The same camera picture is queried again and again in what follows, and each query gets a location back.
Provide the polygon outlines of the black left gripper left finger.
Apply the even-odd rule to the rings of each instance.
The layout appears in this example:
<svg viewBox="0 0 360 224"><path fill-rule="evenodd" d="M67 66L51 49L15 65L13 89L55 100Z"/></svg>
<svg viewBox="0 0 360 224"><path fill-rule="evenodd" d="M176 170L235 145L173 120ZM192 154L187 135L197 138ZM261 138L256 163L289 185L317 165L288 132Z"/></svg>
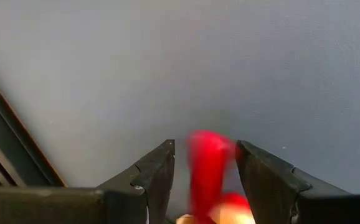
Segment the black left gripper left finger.
<svg viewBox="0 0 360 224"><path fill-rule="evenodd" d="M108 224L167 224L175 143L168 139L98 186L105 191Z"/></svg>

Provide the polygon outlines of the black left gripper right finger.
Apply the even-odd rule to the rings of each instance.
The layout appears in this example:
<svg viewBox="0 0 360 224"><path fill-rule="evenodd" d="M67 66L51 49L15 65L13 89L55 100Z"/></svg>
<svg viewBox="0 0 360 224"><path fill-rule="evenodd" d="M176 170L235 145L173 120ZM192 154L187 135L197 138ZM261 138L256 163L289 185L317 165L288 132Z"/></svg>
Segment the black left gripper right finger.
<svg viewBox="0 0 360 224"><path fill-rule="evenodd" d="M256 224L325 224L339 212L326 199L351 194L248 141L236 143L242 187Z"/></svg>

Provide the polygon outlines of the red chili pepper toy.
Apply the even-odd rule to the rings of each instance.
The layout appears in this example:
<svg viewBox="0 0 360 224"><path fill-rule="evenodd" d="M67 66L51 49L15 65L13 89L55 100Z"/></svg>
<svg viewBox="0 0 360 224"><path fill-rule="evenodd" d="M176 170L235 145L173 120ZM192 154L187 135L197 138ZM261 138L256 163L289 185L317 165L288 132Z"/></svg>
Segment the red chili pepper toy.
<svg viewBox="0 0 360 224"><path fill-rule="evenodd" d="M200 130L191 135L190 213L177 218L176 224L256 224L245 196L222 191L235 151L235 144L219 133Z"/></svg>

